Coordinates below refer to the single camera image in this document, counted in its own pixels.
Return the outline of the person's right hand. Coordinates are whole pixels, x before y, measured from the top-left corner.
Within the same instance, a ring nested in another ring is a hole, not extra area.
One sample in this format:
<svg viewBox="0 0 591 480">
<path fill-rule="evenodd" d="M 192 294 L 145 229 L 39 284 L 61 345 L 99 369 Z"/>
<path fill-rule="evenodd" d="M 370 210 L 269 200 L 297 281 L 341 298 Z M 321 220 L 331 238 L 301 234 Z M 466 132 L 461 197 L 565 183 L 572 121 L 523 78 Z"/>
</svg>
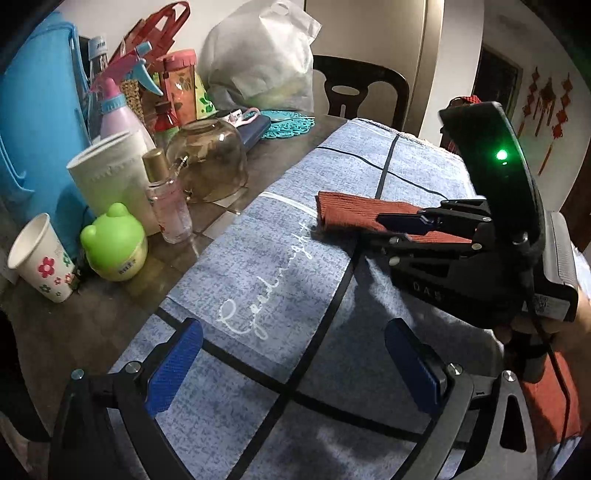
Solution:
<svg viewBox="0 0 591 480">
<path fill-rule="evenodd" d="M 553 337 L 554 349 L 569 354 L 590 351 L 590 300 L 581 288 L 578 288 L 577 310 L 572 322 L 543 318 L 540 324 Z M 537 330 L 530 318 L 516 317 L 509 327 L 497 327 L 493 332 L 498 340 L 507 344 L 514 332 L 534 335 Z"/>
</svg>

